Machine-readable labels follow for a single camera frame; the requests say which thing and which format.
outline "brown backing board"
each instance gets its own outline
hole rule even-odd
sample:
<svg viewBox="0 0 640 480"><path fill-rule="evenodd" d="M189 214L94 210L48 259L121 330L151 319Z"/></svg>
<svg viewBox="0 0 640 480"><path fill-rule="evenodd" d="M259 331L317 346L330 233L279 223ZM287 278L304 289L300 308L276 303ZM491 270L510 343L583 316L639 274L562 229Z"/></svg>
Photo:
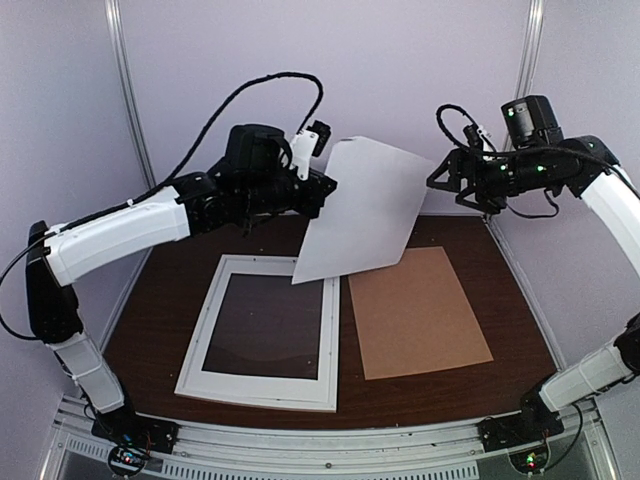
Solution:
<svg viewBox="0 0 640 480"><path fill-rule="evenodd" d="M367 380L493 360L442 247L405 250L397 265L349 276Z"/></svg>
<svg viewBox="0 0 640 480"><path fill-rule="evenodd" d="M493 362L365 381L349 284L343 279L337 413L266 410L176 396L176 380L220 256L296 255L306 225L301 217L280 217L247 238L229 226L154 249L105 352L139 412L259 428L421 425L516 410L522 394L555 371L526 301L482 219L420 217L408 246L445 248Z"/></svg>

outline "dark wood surface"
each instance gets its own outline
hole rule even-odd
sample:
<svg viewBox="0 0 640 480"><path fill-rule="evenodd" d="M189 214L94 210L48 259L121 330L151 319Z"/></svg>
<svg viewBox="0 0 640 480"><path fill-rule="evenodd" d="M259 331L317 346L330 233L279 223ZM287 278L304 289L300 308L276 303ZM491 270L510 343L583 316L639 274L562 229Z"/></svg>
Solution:
<svg viewBox="0 0 640 480"><path fill-rule="evenodd" d="M173 391L220 255L297 255L307 221L280 217L247 238L236 227L156 247L106 350L141 413L259 428L342 429L432 424L518 409L553 361L511 272L478 217L420 217L409 247L443 246L494 361L365 381L349 284L341 282L337 413L266 410Z"/></svg>

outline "white paper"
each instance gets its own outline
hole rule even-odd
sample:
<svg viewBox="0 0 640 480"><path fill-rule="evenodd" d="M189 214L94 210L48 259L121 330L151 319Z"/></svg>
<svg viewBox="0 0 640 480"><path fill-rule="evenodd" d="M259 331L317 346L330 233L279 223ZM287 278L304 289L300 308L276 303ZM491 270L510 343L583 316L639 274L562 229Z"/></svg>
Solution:
<svg viewBox="0 0 640 480"><path fill-rule="evenodd" d="M311 220L293 284L400 261L435 164L366 137L338 142L325 175L338 182Z"/></svg>

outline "robotic arm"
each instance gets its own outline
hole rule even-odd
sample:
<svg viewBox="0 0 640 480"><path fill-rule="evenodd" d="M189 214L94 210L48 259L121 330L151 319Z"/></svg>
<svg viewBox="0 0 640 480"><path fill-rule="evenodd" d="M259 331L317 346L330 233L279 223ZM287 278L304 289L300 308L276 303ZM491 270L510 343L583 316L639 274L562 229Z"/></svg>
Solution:
<svg viewBox="0 0 640 480"><path fill-rule="evenodd" d="M31 329L82 389L96 416L94 434L121 446L121 467L144 460L145 448L170 452L177 425L140 417L116 375L84 330L72 284L114 260L165 242L204 234L232 223L250 228L256 215L295 210L316 218L337 187L309 168L330 135L320 122L291 144L284 132L237 125L225 156L208 172L175 178L140 203L65 229L31 227L27 299Z"/></svg>
<svg viewBox="0 0 640 480"><path fill-rule="evenodd" d="M515 152L485 152L482 129L474 121L464 129L469 146L444 127L441 113L449 107L468 116L460 107L438 110L440 127L458 148L428 178L428 186L454 192L456 203L486 214L507 208L507 197L544 189L550 200L548 193L558 196L567 187L603 221L640 276L640 197L600 139L564 139L547 98L529 96L502 107ZM448 179L441 180L447 172ZM619 336L527 393L521 400L522 413L501 418L499 425L482 422L485 449L509 448L522 444L522 439L536 441L545 430L561 433L559 410L639 374L640 314Z"/></svg>

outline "white picture frame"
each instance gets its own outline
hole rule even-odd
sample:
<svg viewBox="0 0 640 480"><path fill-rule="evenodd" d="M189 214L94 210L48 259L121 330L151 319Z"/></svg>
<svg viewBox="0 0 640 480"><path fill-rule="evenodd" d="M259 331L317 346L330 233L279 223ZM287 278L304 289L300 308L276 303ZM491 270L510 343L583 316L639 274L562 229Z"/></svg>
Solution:
<svg viewBox="0 0 640 480"><path fill-rule="evenodd" d="M231 275L293 277L296 258L223 255L198 317L175 388L177 395L240 405L336 411L340 279L323 280L317 379L233 375L203 370Z"/></svg>

